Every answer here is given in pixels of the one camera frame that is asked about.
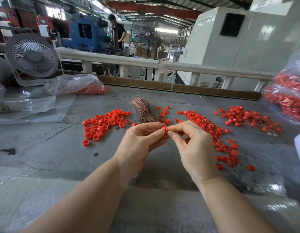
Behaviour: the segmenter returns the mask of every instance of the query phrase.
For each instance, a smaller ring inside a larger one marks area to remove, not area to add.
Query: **plastic bag of red caps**
[[[64,94],[103,94],[111,91],[93,74],[63,74],[44,85],[45,90],[52,95]]]
[[[289,58],[273,84],[263,90],[263,98],[273,108],[300,124],[300,49]]]

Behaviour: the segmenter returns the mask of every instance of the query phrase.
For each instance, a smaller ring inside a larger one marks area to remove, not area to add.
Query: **white desk fan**
[[[23,87],[44,85],[51,80],[46,77],[58,70],[58,54],[50,43],[34,34],[21,33],[11,37],[6,42],[4,57],[8,60],[16,81]],[[17,70],[38,79],[24,80]]]

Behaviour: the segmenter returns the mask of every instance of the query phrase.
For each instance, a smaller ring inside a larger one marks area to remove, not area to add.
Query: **black shirt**
[[[123,36],[123,33],[126,32],[123,25],[121,25],[120,23],[118,23],[115,28],[119,28],[118,29],[118,38],[119,40],[121,39],[121,37]],[[122,49],[122,42],[119,43],[119,49]]]

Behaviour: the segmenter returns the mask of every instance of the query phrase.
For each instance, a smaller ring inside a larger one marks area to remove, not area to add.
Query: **machine door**
[[[185,52],[185,62],[201,65],[205,53],[206,39],[210,28],[212,18],[199,21],[188,43]]]

